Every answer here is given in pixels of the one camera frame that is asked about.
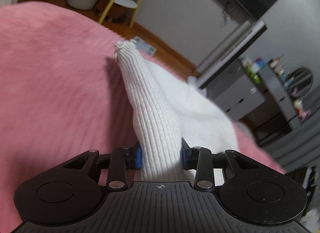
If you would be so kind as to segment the grey vanity desk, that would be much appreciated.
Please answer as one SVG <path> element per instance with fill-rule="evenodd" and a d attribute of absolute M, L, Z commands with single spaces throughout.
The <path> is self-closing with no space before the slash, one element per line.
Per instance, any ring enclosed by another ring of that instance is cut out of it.
<path fill-rule="evenodd" d="M 268 92 L 276 101 L 290 128 L 292 130 L 298 128 L 302 122 L 299 119 L 296 109 L 293 106 L 293 102 L 289 93 L 285 89 L 283 83 L 274 72 L 274 70 L 272 70 L 267 64 L 258 71 L 258 75 L 263 81 Z"/>

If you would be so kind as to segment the grey drawer cabinet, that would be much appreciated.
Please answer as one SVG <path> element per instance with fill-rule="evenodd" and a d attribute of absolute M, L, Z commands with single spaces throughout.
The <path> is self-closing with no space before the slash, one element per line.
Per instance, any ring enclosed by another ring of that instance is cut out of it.
<path fill-rule="evenodd" d="M 235 121 L 265 102 L 265 97 L 246 74 L 239 60 L 234 61 L 207 85 L 207 96 Z"/>

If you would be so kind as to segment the white tower fan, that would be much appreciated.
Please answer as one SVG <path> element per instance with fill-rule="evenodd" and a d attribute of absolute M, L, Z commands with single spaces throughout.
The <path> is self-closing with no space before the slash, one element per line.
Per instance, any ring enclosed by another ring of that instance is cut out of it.
<path fill-rule="evenodd" d="M 202 75 L 197 79 L 196 85 L 198 88 L 203 89 L 207 83 L 214 79 L 214 75 L 222 67 L 232 63 L 237 57 L 243 54 L 265 31 L 267 26 L 263 20 L 255 22 L 245 33 L 233 42 L 225 52 L 216 57 L 216 59 L 204 69 Z"/>

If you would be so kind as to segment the round vanity mirror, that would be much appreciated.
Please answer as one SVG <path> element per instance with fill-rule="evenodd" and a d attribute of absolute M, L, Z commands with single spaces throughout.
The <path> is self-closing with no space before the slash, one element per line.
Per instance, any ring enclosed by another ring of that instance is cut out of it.
<path fill-rule="evenodd" d="M 291 83 L 287 90 L 292 98 L 301 98 L 307 94 L 313 84 L 313 74 L 308 68 L 298 68 L 289 75 Z"/>

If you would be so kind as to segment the white ribbed knit sweater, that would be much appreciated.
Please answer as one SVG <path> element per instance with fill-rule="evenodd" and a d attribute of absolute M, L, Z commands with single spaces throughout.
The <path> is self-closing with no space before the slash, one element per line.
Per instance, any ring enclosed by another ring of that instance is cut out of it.
<path fill-rule="evenodd" d="M 196 87 L 144 59 L 132 40 L 115 49 L 142 149 L 136 180 L 193 182 L 195 172 L 182 167 L 182 140 L 213 153 L 239 150 L 233 122 Z"/>

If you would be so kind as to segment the pink corduroy bedspread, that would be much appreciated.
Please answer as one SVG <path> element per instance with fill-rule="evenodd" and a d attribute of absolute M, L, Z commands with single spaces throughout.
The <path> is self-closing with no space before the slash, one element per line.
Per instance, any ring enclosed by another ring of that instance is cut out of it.
<path fill-rule="evenodd" d="M 14 193 L 27 179 L 90 149 L 109 153 L 139 142 L 115 56 L 119 41 L 49 3 L 1 8 L 1 232 L 21 223 Z M 233 124 L 238 152 L 283 172 Z"/>

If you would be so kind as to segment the blue white box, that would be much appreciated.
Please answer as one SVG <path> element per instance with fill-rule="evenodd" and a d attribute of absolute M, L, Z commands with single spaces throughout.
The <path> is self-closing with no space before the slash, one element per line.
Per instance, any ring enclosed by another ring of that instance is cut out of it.
<path fill-rule="evenodd" d="M 266 62 L 262 58 L 257 58 L 251 65 L 251 70 L 253 73 L 257 73 L 266 65 Z"/>

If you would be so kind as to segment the white floor scale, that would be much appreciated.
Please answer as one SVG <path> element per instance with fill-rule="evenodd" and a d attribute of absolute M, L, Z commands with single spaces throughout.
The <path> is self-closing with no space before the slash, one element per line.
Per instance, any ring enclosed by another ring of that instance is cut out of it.
<path fill-rule="evenodd" d="M 133 38 L 133 40 L 135 41 L 136 48 L 138 50 L 140 50 L 150 56 L 153 56 L 156 53 L 157 49 L 155 47 L 151 46 L 149 43 L 147 43 L 143 39 L 141 39 L 140 37 L 136 36 Z"/>

